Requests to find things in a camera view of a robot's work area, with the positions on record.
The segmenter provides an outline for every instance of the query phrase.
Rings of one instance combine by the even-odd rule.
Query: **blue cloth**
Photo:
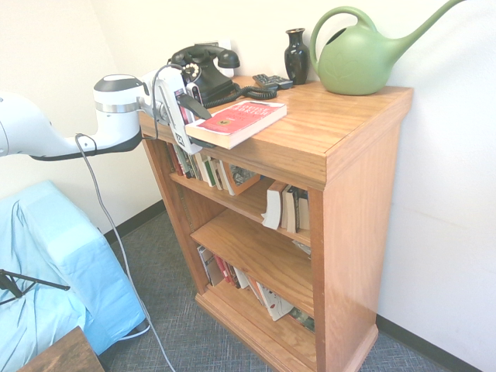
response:
[[[0,269],[71,286],[36,284],[0,306],[1,372],[19,369],[76,326],[100,354],[145,319],[105,237],[49,181],[0,201]],[[0,301],[11,297],[0,290]]]

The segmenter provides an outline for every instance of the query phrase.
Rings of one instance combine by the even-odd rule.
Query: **shelf side panel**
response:
[[[323,215],[312,235],[315,293],[323,293],[315,297],[319,371],[358,371],[377,338],[400,129],[396,124],[328,185],[321,194],[322,207],[316,204],[317,191],[308,198],[310,208],[320,208]]]

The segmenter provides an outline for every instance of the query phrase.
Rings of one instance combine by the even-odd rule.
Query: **green watering can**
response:
[[[364,12],[342,6],[327,12],[315,25],[310,39],[310,60],[325,89],[341,95],[370,95],[388,82],[396,61],[441,16],[464,0],[449,0],[416,31],[401,39],[388,39]],[[317,61],[315,43],[322,25],[340,13],[358,18],[355,26],[338,31],[324,46]]]

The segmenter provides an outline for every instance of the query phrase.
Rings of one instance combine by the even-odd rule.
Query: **gray carpet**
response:
[[[134,283],[177,372],[272,371],[195,302],[195,286],[167,213],[124,237]],[[112,247],[121,260],[119,248]],[[112,372],[169,371],[153,333],[121,341],[101,356]],[[380,334],[360,372],[443,369]]]

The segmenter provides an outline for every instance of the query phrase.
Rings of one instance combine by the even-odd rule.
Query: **wooden shelf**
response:
[[[315,335],[289,315],[274,322],[250,289],[222,281],[196,301],[275,370],[317,370]]]
[[[204,181],[199,181],[195,178],[187,179],[177,173],[171,173],[169,176],[174,182],[198,192],[206,198],[218,202],[260,224],[264,220],[262,213],[265,213],[267,210],[267,189],[274,182],[273,179],[264,177],[240,195],[231,196],[227,190],[220,191],[218,188],[211,188]],[[300,243],[311,246],[310,230],[299,229],[296,234],[282,228],[277,229],[277,231]]]
[[[288,238],[230,209],[191,238],[314,316],[311,261]]]

